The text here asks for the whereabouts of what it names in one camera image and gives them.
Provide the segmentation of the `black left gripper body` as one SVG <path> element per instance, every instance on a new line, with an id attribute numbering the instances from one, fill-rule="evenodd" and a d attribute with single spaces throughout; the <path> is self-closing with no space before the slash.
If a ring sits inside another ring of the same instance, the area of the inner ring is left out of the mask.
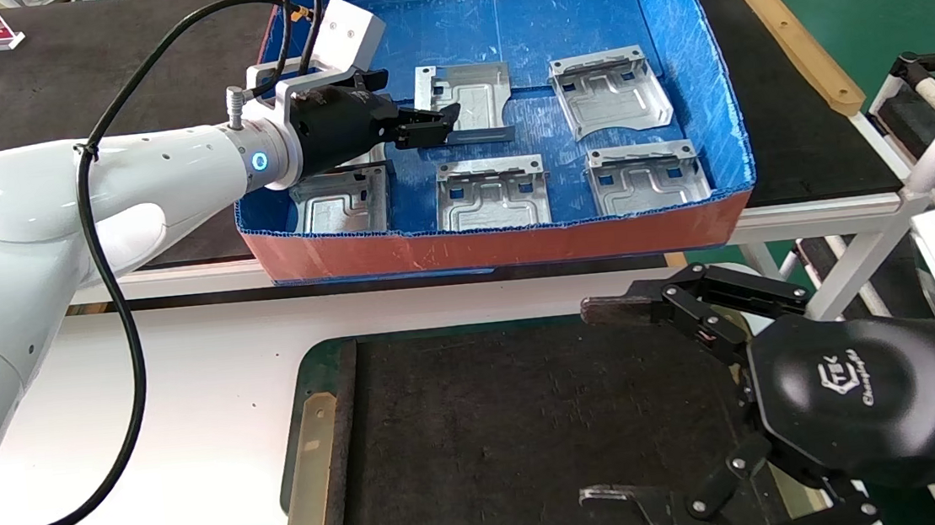
<path id="1" fill-rule="evenodd" d="M 382 90 L 385 69 L 356 71 L 334 84 L 298 91 L 288 97 L 289 125 L 298 136 L 300 176 L 322 174 L 373 150 L 398 141 L 400 108 Z"/>

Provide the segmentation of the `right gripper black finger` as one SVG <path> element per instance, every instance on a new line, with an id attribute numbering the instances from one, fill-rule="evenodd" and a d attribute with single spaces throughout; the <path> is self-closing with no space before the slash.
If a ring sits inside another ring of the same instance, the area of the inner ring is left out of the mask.
<path id="1" fill-rule="evenodd" d="M 778 467 L 804 487 L 822 490 L 830 498 L 823 510 L 773 525 L 874 525 L 880 519 L 879 507 L 846 473 L 827 469 L 767 432 L 747 435 L 691 493 L 603 483 L 581 489 L 579 500 L 634 503 L 648 525 L 733 525 L 724 507 L 766 466 Z"/>
<path id="2" fill-rule="evenodd" d="M 586 297 L 580 316 L 591 325 L 664 325 L 676 328 L 725 366 L 748 362 L 744 331 L 724 320 L 727 307 L 759 317 L 802 315 L 810 295 L 790 281 L 775 281 L 719 265 L 688 265 L 662 280 L 635 280 L 620 296 Z"/>

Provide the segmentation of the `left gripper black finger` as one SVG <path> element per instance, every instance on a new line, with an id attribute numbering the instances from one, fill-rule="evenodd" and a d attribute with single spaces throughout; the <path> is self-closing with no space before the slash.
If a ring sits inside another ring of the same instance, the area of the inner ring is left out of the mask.
<path id="1" fill-rule="evenodd" d="M 397 127 L 395 148 L 399 150 L 441 147 L 452 133 L 453 124 L 445 121 L 413 123 Z"/>
<path id="2" fill-rule="evenodd" d="M 414 131 L 452 130 L 459 120 L 461 104 L 451 103 L 441 110 L 404 109 L 398 111 L 399 130 Z"/>

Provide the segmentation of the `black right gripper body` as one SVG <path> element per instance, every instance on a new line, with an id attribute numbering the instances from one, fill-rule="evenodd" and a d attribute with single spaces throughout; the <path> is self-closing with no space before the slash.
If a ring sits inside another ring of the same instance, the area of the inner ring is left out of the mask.
<path id="1" fill-rule="evenodd" d="M 765 427 L 818 470 L 935 484 L 935 321 L 782 316 L 749 348 Z"/>

